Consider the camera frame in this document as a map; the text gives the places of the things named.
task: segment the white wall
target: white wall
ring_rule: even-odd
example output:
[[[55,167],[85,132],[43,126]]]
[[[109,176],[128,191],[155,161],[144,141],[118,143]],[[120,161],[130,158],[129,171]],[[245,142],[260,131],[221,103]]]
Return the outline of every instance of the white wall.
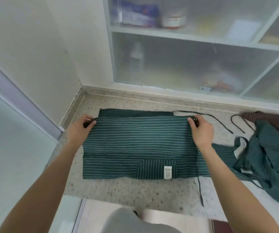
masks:
[[[47,0],[83,85],[113,82],[103,0]]]
[[[45,0],[0,0],[0,69],[60,124],[80,81]]]
[[[0,100],[0,224],[40,176],[56,142]]]

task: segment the white label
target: white label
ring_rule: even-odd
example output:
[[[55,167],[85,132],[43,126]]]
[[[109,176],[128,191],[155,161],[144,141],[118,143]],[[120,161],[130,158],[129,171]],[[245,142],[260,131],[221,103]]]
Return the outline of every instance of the white label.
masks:
[[[172,179],[172,166],[164,166],[164,179]]]
[[[235,20],[226,34],[229,40],[251,41],[261,23],[247,20]]]
[[[183,16],[180,18],[162,18],[163,27],[180,27],[186,24],[187,17]]]
[[[119,15],[118,15],[118,23],[122,22],[122,11],[119,11]]]

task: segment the bottle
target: bottle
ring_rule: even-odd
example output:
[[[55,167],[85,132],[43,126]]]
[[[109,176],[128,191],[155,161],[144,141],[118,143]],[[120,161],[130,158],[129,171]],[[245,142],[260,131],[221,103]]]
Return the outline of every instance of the bottle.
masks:
[[[130,71],[139,80],[144,67],[144,47],[140,42],[135,42],[130,53]]]
[[[186,0],[163,0],[161,25],[168,29],[178,29],[186,24]]]

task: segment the hand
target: hand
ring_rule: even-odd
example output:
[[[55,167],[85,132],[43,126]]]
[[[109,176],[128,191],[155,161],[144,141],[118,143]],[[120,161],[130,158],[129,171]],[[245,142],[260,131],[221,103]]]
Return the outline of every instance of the hand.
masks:
[[[196,127],[192,118],[187,118],[192,130],[192,137],[195,144],[199,149],[211,147],[214,137],[213,125],[207,122],[201,115],[196,115],[195,117],[200,123],[198,127]]]
[[[93,126],[96,124],[96,121],[94,120],[93,122],[91,122],[87,126],[87,128],[83,127],[83,123],[88,122],[92,119],[94,119],[92,116],[88,114],[84,114],[72,125],[70,125],[69,128],[67,129],[67,143],[71,145],[75,145],[79,149],[79,147],[86,140]]]

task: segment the green fabric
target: green fabric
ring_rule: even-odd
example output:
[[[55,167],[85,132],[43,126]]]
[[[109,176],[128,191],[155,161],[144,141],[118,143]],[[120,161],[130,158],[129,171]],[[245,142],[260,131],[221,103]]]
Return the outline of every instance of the green fabric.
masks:
[[[252,179],[279,202],[279,131],[266,121],[256,122],[256,133],[239,156],[235,169],[250,170]]]
[[[83,143],[83,178],[163,179],[164,166],[172,166],[172,178],[209,176],[187,117],[172,114],[100,110],[97,124]],[[237,161],[236,147],[213,147],[237,176],[246,179],[232,168]]]
[[[279,131],[266,121],[256,130],[239,159],[240,137],[233,147],[212,145],[239,179],[258,180],[279,201]],[[100,110],[83,151],[83,179],[164,179],[164,166],[172,166],[172,178],[209,176],[187,117],[171,112]]]

